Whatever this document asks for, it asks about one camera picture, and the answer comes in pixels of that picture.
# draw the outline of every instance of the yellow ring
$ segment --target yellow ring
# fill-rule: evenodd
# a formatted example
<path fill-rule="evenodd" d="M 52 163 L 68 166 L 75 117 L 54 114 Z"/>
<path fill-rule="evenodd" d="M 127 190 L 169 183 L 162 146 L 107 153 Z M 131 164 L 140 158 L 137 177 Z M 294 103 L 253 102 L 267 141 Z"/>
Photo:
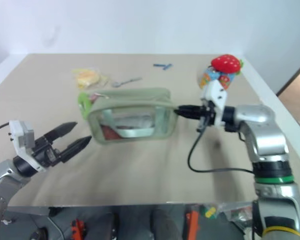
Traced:
<path fill-rule="evenodd" d="M 289 232 L 289 233 L 292 233 L 292 234 L 295 234 L 295 235 L 298 235 L 300 237 L 300 232 L 292 229 L 292 228 L 289 228 L 289 227 L 285 227 L 285 226 L 270 226 L 270 227 L 267 227 L 263 233 L 262 233 L 262 236 L 264 236 L 265 234 L 271 232 L 271 231 L 284 231 L 284 232 Z"/>

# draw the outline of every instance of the blue object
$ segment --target blue object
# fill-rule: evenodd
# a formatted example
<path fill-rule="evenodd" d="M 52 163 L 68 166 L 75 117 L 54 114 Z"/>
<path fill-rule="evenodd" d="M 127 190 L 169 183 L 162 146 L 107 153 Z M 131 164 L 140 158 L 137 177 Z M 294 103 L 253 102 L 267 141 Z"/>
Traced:
<path fill-rule="evenodd" d="M 154 67 L 162 67 L 165 68 L 167 65 L 165 64 L 153 64 Z"/>
<path fill-rule="evenodd" d="M 170 63 L 170 64 L 166 65 L 166 66 L 163 68 L 163 70 L 167 70 L 167 69 L 169 69 L 169 68 L 171 68 L 171 67 L 172 67 L 172 64 Z"/>

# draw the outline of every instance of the silver spoon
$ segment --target silver spoon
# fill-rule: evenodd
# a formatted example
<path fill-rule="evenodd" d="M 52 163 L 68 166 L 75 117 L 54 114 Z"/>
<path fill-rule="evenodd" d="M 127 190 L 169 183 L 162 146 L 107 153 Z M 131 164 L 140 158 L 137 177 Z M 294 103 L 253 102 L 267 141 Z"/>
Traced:
<path fill-rule="evenodd" d="M 139 81 L 139 80 L 141 80 L 142 79 L 142 77 L 136 77 L 136 78 L 131 78 L 131 79 L 129 79 L 129 80 L 127 80 L 127 81 L 121 81 L 121 82 L 119 82 L 119 81 L 114 81 L 112 84 L 111 84 L 111 86 L 113 87 L 113 88 L 119 88 L 121 85 L 123 85 L 123 84 L 127 84 L 127 83 L 131 83 L 131 82 L 135 82 L 135 81 Z"/>

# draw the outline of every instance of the yellow object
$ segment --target yellow object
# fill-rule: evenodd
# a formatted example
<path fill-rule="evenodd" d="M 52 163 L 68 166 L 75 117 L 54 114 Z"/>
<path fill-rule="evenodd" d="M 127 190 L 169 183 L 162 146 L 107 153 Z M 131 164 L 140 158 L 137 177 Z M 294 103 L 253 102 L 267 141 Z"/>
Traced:
<path fill-rule="evenodd" d="M 206 218 L 209 219 L 216 213 L 216 211 L 217 211 L 217 209 L 213 206 L 204 215 Z"/>
<path fill-rule="evenodd" d="M 76 83 L 80 89 L 98 84 L 104 79 L 104 76 L 91 69 L 79 68 L 74 69 L 72 72 L 75 74 Z"/>
<path fill-rule="evenodd" d="M 289 227 L 285 227 L 285 226 L 270 226 L 270 227 L 267 227 L 263 233 L 262 233 L 262 236 L 264 237 L 265 234 L 271 232 L 271 231 L 284 231 L 284 232 L 289 232 L 289 233 L 292 233 L 292 234 L 295 234 L 297 236 L 300 237 L 300 232 L 292 229 L 292 228 L 289 228 Z"/>

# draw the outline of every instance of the red tool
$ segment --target red tool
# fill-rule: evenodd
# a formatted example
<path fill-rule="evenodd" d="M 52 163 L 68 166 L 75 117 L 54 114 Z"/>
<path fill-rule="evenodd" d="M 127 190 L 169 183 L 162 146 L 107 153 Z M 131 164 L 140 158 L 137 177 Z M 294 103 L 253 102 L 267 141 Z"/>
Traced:
<path fill-rule="evenodd" d="M 196 240 L 197 231 L 199 230 L 198 219 L 199 213 L 197 211 L 191 211 L 186 215 L 186 223 L 188 226 L 186 240 Z"/>
<path fill-rule="evenodd" d="M 72 230 L 72 240 L 84 240 L 84 235 L 86 232 L 84 221 L 78 219 L 73 220 L 71 223 Z"/>

